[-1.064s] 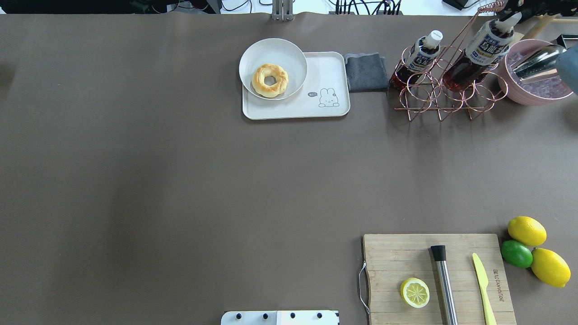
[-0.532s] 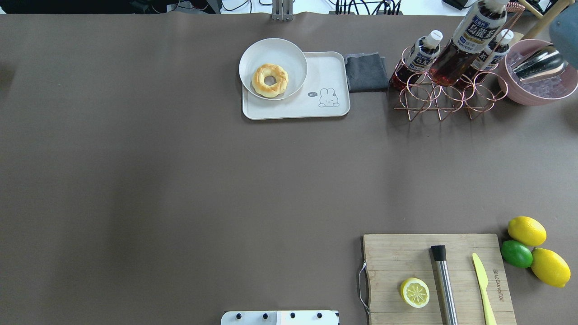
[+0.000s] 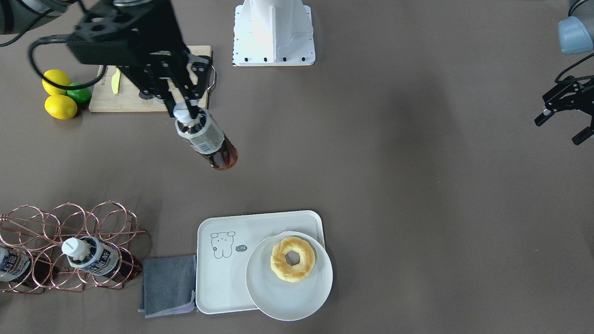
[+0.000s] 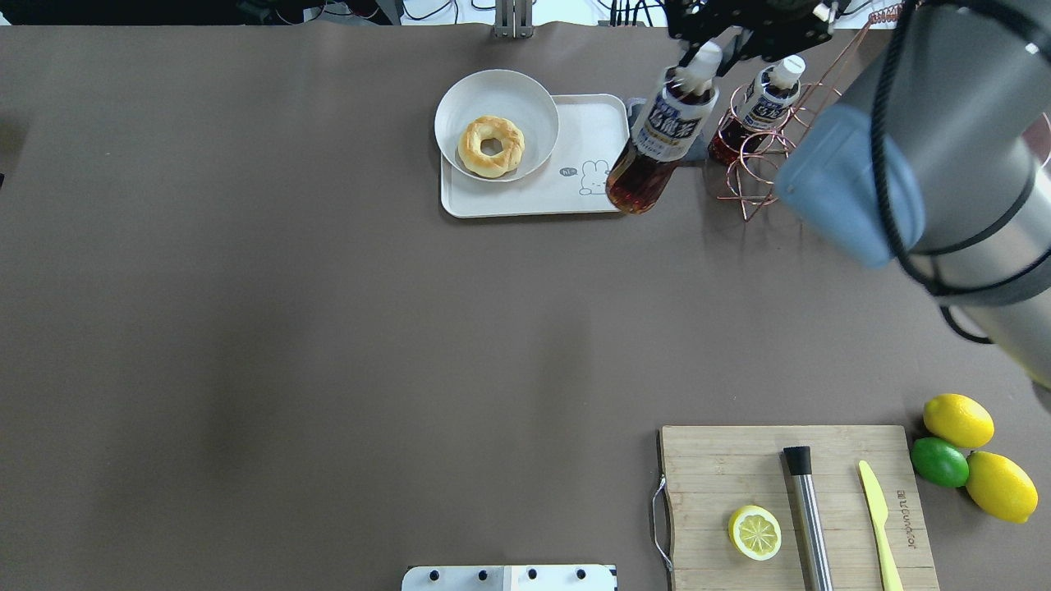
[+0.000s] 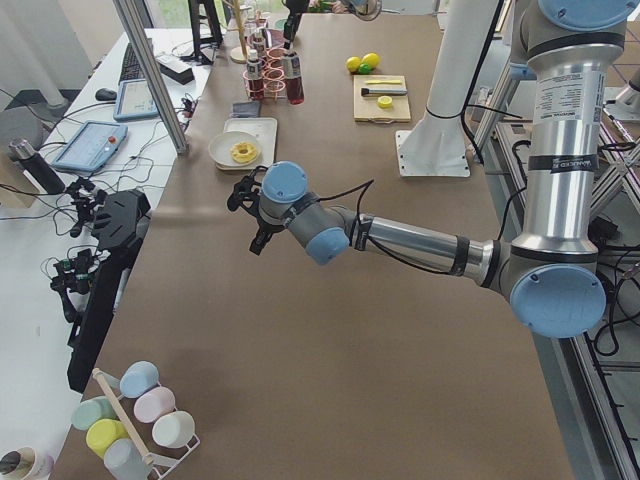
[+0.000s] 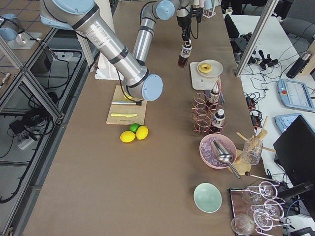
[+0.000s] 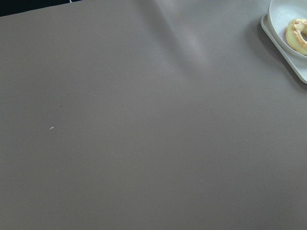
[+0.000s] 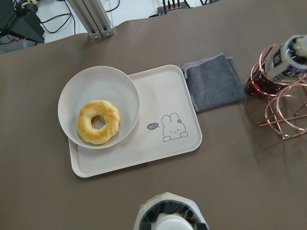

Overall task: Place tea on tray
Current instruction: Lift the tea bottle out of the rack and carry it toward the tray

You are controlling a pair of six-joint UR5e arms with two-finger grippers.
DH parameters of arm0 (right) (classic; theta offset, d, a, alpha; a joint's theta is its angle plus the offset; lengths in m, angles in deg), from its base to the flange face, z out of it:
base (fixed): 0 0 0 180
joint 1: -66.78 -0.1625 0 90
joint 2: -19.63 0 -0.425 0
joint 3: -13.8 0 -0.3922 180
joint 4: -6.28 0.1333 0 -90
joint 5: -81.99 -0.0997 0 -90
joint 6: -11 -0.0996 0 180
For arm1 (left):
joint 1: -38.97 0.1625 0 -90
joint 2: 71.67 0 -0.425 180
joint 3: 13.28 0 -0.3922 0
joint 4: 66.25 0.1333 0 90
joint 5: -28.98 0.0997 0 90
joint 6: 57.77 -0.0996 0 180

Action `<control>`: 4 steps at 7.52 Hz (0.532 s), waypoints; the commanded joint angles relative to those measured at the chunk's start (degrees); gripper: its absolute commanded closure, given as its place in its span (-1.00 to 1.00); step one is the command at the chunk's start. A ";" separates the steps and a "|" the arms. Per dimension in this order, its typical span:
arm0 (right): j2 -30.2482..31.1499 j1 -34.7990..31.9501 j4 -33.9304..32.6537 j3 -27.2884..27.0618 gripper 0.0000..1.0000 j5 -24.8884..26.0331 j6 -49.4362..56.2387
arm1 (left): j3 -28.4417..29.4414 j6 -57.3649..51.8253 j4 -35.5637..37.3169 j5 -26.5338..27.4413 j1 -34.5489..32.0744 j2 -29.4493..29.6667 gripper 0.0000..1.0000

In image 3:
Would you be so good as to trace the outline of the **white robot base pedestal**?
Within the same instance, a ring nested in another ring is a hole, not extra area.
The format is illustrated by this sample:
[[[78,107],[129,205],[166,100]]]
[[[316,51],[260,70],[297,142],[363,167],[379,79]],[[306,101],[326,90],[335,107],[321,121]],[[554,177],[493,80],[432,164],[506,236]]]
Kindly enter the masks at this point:
[[[234,15],[232,65],[316,62],[311,9],[301,0],[245,0],[235,7]]]

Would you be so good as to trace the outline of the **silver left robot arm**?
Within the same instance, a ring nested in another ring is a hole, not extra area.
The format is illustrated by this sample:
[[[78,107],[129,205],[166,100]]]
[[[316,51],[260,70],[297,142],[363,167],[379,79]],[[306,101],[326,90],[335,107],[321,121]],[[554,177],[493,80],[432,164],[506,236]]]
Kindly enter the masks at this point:
[[[556,76],[555,85],[543,96],[543,112],[534,120],[540,127],[555,114],[577,110],[593,118],[594,79],[592,75],[575,77],[567,72],[593,59],[594,50],[594,3],[591,0],[570,0],[567,18],[558,24],[560,49],[565,55],[587,55],[562,70]]]

